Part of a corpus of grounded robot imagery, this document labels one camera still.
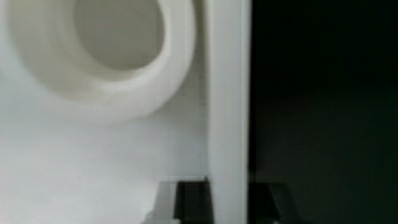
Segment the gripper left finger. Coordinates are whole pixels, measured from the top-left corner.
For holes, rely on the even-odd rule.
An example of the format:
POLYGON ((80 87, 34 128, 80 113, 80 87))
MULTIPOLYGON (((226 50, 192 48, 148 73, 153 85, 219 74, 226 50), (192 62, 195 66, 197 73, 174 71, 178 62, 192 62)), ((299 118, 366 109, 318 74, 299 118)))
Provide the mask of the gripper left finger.
POLYGON ((213 224, 210 182, 162 182, 142 224, 213 224))

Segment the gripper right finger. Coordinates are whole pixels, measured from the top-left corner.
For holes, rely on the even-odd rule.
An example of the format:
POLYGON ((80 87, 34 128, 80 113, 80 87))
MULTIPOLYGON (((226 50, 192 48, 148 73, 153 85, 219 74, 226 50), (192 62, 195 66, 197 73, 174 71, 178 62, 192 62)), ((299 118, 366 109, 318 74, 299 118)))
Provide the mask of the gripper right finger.
POLYGON ((249 184, 249 224, 304 224, 284 183, 249 184))

